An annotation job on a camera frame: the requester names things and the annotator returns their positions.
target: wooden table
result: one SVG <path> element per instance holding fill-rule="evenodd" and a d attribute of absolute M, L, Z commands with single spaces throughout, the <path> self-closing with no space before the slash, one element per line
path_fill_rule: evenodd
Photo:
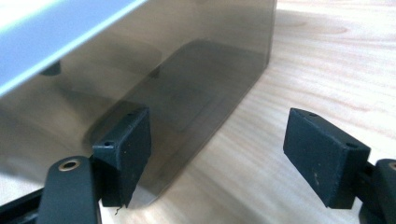
<path fill-rule="evenodd" d="M 396 4 L 277 3 L 272 59 L 173 186 L 105 223 L 359 223 L 361 202 L 331 210 L 283 154 L 289 109 L 320 114 L 396 159 Z"/>

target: wood grain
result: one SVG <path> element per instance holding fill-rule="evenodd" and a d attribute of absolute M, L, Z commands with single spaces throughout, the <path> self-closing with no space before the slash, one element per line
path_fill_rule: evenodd
<path fill-rule="evenodd" d="M 359 223 L 323 206 L 283 154 L 290 107 L 311 110 L 396 159 L 396 4 L 277 3 L 272 58 L 261 79 L 153 205 L 103 210 L 111 223 Z"/>

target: light wood surface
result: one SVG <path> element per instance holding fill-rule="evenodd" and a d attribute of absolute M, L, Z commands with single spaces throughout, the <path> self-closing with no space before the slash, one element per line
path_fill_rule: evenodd
<path fill-rule="evenodd" d="M 359 223 L 323 206 L 283 154 L 290 107 L 311 110 L 396 159 L 396 4 L 277 3 L 271 62 L 173 186 L 105 223 Z"/>

